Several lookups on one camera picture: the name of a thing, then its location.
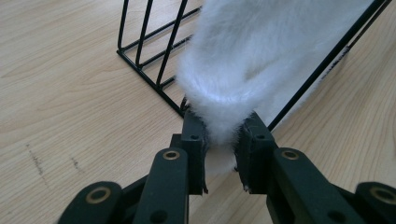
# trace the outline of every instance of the wooden floor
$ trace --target wooden floor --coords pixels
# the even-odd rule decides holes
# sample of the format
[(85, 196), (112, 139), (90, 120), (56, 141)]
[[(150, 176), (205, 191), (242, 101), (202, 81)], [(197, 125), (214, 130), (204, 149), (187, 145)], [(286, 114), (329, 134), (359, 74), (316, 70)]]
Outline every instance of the wooden floor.
[[(146, 1), (131, 2), (126, 42)], [(151, 28), (177, 8), (154, 4)], [(53, 223), (85, 186), (146, 175), (180, 133), (182, 119), (116, 54), (121, 9), (121, 0), (0, 3), (0, 223)], [(396, 187), (395, 36), (393, 1), (274, 132), (342, 188)], [(191, 223), (271, 223), (265, 197), (246, 194), (237, 174), (208, 187), (191, 197)]]

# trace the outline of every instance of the black metal bar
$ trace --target black metal bar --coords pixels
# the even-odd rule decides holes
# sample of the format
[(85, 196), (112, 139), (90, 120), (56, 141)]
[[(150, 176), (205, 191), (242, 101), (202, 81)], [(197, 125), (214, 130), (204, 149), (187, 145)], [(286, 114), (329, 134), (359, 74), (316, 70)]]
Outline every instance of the black metal bar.
[(140, 33), (139, 44), (137, 45), (136, 58), (134, 60), (137, 67), (141, 67), (141, 65), (139, 64), (139, 61), (140, 61), (140, 55), (142, 54), (143, 43), (145, 41), (146, 30), (147, 30), (148, 24), (149, 24), (149, 14), (151, 12), (151, 7), (152, 7), (152, 0), (148, 0), (148, 5), (146, 8), (146, 13), (145, 13), (145, 19), (143, 19), (142, 30)]
[(161, 64), (160, 72), (157, 76), (157, 81), (156, 81), (157, 86), (161, 85), (161, 79), (163, 78), (163, 72), (165, 71), (166, 63), (168, 62), (169, 54), (171, 53), (172, 46), (173, 46), (173, 43), (174, 43), (176, 35), (177, 35), (178, 26), (180, 25), (180, 22), (182, 20), (184, 9), (186, 8), (186, 5), (187, 5), (187, 1), (188, 0), (181, 1), (180, 9), (178, 10), (178, 13), (177, 13), (175, 25), (172, 30), (171, 37), (169, 38), (168, 47), (166, 48), (166, 52), (163, 55), (163, 63)]
[(188, 223), (188, 155), (176, 147), (157, 153), (134, 222)]
[(128, 11), (128, 3), (129, 0), (124, 0), (124, 4), (122, 7), (122, 15), (121, 15), (121, 22), (120, 22), (120, 31), (119, 31), (119, 41), (118, 41), (118, 48), (119, 50), (122, 49), (122, 36), (123, 36), (123, 30), (124, 30), (124, 26), (125, 26), (125, 19), (126, 19), (126, 13)]
[[(196, 8), (196, 9), (193, 9), (193, 10), (191, 10), (190, 12), (186, 13), (186, 14), (182, 17), (182, 19), (184, 20), (184, 19), (188, 18), (189, 16), (191, 16), (191, 15), (193, 15), (193, 14), (199, 12), (200, 10), (201, 10), (200, 7)], [(174, 24), (175, 24), (175, 21), (176, 21), (176, 20), (170, 21), (170, 22), (166, 23), (164, 26), (162, 26), (162, 27), (160, 27), (160, 28), (158, 28), (158, 29), (152, 31), (151, 33), (145, 35), (144, 40), (150, 39), (150, 38), (152, 38), (153, 36), (159, 34), (160, 32), (166, 30), (166, 29), (169, 28), (170, 26), (174, 25)], [(139, 43), (139, 40), (136, 40), (136, 41), (134, 41), (133, 43), (127, 45), (126, 47), (124, 47), (124, 48), (119, 48), (119, 49), (128, 50), (128, 49), (131, 49), (131, 48), (133, 48), (134, 46), (136, 46), (138, 43)]]
[[(177, 47), (179, 47), (180, 45), (184, 44), (185, 42), (189, 41), (191, 38), (191, 35), (180, 40), (179, 42), (177, 42), (174, 46), (172, 46), (172, 49), (175, 49)], [(149, 65), (150, 63), (154, 62), (155, 60), (161, 58), (164, 54), (165, 54), (166, 50), (163, 50), (162, 52), (156, 54), (155, 56), (147, 59), (145, 62), (141, 63), (141, 67), (145, 67), (146, 65)]]
[(389, 5), (389, 3), (392, 0), (385, 0), (384, 4), (379, 8), (379, 10), (374, 14), (374, 16), (367, 22), (367, 24), (361, 29), (359, 34), (355, 37), (355, 39), (348, 45), (350, 49), (355, 46), (355, 44), (358, 42), (358, 40), (361, 39), (361, 37), (364, 35), (364, 33), (369, 29), (369, 27), (373, 24), (373, 22), (378, 18), (378, 16), (385, 10), (385, 8)]
[(317, 78), (322, 74), (326, 67), (333, 61), (333, 59), (338, 55), (339, 52), (349, 43), (353, 36), (361, 29), (361, 27), (372, 17), (372, 15), (378, 10), (378, 8), (383, 4), (383, 0), (375, 0), (358, 18), (358, 20), (352, 25), (352, 27), (346, 32), (346, 34), (341, 38), (337, 45), (332, 49), (332, 51), (326, 56), (322, 63), (315, 69), (312, 75), (306, 80), (303, 86), (297, 90), (297, 92), (291, 97), (288, 103), (283, 107), (279, 114), (274, 118), (268, 129), (272, 131), (275, 126), (288, 114), (291, 108), (298, 102), (298, 100), (304, 95), (304, 93), (309, 89), (309, 87), (317, 80)]
[(186, 111), (188, 108), (190, 108), (190, 105), (187, 105), (187, 102), (188, 102), (187, 97), (184, 96), (183, 100), (181, 100), (180, 110)]
[(121, 56), (121, 58), (127, 62), (135, 71), (136, 73), (141, 76), (152, 89), (154, 89), (164, 100), (168, 103), (182, 118), (184, 117), (184, 112), (180, 110), (177, 104), (161, 89), (159, 89), (155, 83), (140, 69), (138, 68), (123, 51), (117, 50), (117, 53)]
[(163, 83), (161, 83), (160, 89), (163, 90), (167, 85), (172, 84), (172, 82), (175, 81), (175, 77), (176, 76), (172, 76), (172, 77), (169, 77), (168, 79), (166, 79)]

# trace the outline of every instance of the fuzzy white cloth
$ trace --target fuzzy white cloth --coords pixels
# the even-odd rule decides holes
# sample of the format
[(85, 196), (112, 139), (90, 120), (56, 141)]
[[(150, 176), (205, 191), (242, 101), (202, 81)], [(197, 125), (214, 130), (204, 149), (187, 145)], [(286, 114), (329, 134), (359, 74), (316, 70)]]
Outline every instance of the fuzzy white cloth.
[(177, 83), (208, 130), (208, 173), (234, 168), (244, 120), (268, 125), (371, 2), (206, 0)]

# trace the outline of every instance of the black wire rack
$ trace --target black wire rack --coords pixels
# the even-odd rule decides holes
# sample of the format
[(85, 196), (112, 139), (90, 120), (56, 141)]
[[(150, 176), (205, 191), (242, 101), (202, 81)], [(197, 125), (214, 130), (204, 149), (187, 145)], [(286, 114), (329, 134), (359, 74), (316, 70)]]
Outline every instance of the black wire rack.
[[(348, 32), (343, 36), (343, 38), (337, 43), (337, 45), (330, 51), (327, 57), (322, 61), (322, 63), (317, 67), (317, 69), (312, 73), (312, 75), (307, 79), (303, 86), (297, 90), (297, 92), (291, 97), (289, 102), (283, 107), (279, 114), (274, 118), (274, 120), (268, 125), (268, 129), (272, 131), (275, 126), (288, 114), (291, 108), (297, 103), (297, 101), (303, 96), (303, 94), (309, 89), (309, 87), (315, 82), (315, 80), (326, 71), (326, 69), (332, 69), (338, 62), (346, 55), (353, 46), (359, 41), (361, 36), (367, 31), (367, 29), (373, 24), (376, 18), (383, 12), (383, 10), (388, 6), (391, 0), (374, 0), (373, 3), (363, 12), (359, 19), (352, 25)], [(172, 51), (184, 45), (190, 38), (191, 35), (177, 41), (177, 31), (180, 24), (187, 20), (188, 18), (197, 15), (200, 11), (200, 7), (192, 9), (185, 13), (186, 5), (188, 0), (181, 0), (180, 6), (178, 8), (177, 16), (173, 21), (169, 21), (165, 25), (155, 29), (147, 34), (150, 13), (153, 5), (153, 0), (148, 0), (146, 11), (143, 19), (143, 24), (141, 27), (140, 37), (125, 47), (122, 46), (122, 39), (124, 35), (125, 21), (128, 13), (129, 0), (124, 0), (122, 16), (120, 21), (120, 32), (118, 40), (118, 50), (117, 53), (121, 58), (127, 62), (136, 73), (141, 76), (152, 89), (154, 89), (164, 100), (168, 103), (181, 117), (184, 117), (184, 111), (188, 108), (187, 100), (184, 97), (180, 103), (177, 103), (164, 91), (166, 87), (172, 85), (175, 82), (176, 75), (173, 75), (166, 80), (163, 80), (163, 74), (168, 64), (169, 56)], [(169, 40), (167, 42), (166, 48), (155, 54), (154, 56), (146, 59), (142, 62), (142, 50), (145, 46), (145, 42), (149, 41), (156, 35), (159, 35), (165, 31), (169, 31), (172, 28)], [(136, 49), (134, 56), (134, 61), (127, 55), (127, 52), (131, 49)], [(153, 63), (157, 63), (160, 59), (161, 67), (158, 75), (155, 78), (148, 76), (144, 71), (146, 67)]]

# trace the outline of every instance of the wooden surface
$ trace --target wooden surface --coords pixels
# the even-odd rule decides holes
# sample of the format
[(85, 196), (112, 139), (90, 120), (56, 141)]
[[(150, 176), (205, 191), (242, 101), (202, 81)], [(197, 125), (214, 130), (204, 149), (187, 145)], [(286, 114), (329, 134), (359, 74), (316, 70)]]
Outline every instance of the wooden surface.
[[(130, 5), (131, 40), (140, 2)], [(155, 4), (159, 23), (177, 8)], [(0, 3), (0, 223), (52, 223), (93, 182), (125, 187), (180, 133), (182, 119), (116, 54), (121, 9), (121, 0)], [(393, 1), (274, 132), (342, 188), (396, 187), (395, 36)], [(191, 223), (271, 223), (265, 197), (242, 191), (237, 174), (208, 187), (191, 197)]]

